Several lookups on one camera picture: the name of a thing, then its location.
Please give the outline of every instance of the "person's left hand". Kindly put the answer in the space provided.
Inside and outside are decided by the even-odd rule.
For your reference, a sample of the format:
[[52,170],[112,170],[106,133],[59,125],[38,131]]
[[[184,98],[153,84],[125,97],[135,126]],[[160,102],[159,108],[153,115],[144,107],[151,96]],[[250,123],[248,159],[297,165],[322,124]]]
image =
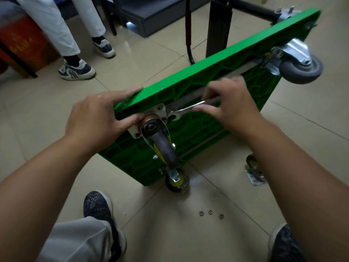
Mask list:
[[65,137],[78,142],[92,154],[109,147],[125,130],[137,123],[144,114],[133,114],[116,120],[114,106],[143,87],[90,95],[73,106]]

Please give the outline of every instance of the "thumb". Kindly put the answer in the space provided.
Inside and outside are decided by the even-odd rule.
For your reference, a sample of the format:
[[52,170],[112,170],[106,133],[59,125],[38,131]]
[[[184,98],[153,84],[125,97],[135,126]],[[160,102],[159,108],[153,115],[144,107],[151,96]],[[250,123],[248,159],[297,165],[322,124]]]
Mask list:
[[205,104],[193,107],[193,111],[204,112],[211,115],[214,118],[218,118],[220,114],[220,108],[216,108],[215,106]]
[[118,120],[116,123],[116,130],[119,132],[124,132],[125,130],[128,130],[132,125],[135,125],[143,117],[144,117],[144,114],[137,113],[125,119]]

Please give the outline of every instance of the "tiled floor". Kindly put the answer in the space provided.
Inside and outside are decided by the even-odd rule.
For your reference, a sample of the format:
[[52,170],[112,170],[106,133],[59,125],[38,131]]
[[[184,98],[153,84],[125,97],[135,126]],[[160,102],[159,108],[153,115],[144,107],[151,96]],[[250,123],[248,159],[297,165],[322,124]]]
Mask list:
[[[248,0],[260,3],[261,0]],[[262,114],[325,168],[349,183],[348,0],[268,0],[269,8],[320,7],[324,13],[307,39],[311,52],[325,65],[323,75],[308,85],[281,80]],[[192,15],[192,49],[205,56],[209,5]],[[91,50],[79,17],[68,25],[81,57],[97,71],[95,79],[60,79],[58,60],[37,79],[13,78],[0,85],[0,177],[4,178],[60,138],[72,104],[88,94],[149,86],[189,66],[184,18],[147,39],[119,26],[107,37],[117,56],[106,60]],[[263,20],[234,11],[228,45],[269,27]],[[82,169],[58,221],[82,217],[82,202],[93,190],[105,191],[128,239],[124,261],[266,261],[267,240],[284,221],[268,185],[253,187],[244,172],[250,149],[228,136],[184,166],[190,190],[173,194],[163,180],[143,187],[99,155]]]

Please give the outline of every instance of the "sock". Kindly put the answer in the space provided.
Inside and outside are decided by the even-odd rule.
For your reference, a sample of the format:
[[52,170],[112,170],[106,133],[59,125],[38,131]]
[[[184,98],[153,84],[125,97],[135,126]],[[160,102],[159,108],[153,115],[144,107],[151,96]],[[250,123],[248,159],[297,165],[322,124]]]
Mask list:
[[73,55],[73,56],[63,56],[63,58],[66,60],[66,62],[74,67],[79,67],[79,61],[80,58],[77,55]]
[[102,42],[103,39],[105,39],[104,36],[100,36],[100,37],[97,37],[97,38],[92,38],[93,42],[98,44],[98,45]]

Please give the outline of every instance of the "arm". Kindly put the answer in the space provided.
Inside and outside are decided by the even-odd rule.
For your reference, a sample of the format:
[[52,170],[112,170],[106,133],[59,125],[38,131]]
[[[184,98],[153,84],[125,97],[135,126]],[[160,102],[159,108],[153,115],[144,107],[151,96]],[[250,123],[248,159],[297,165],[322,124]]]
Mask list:
[[349,187],[259,113],[242,77],[211,82],[200,105],[252,149],[275,199],[311,261],[349,260]]
[[38,256],[82,167],[141,119],[116,120],[114,105],[142,88],[88,96],[74,105],[65,136],[0,183],[0,261]]

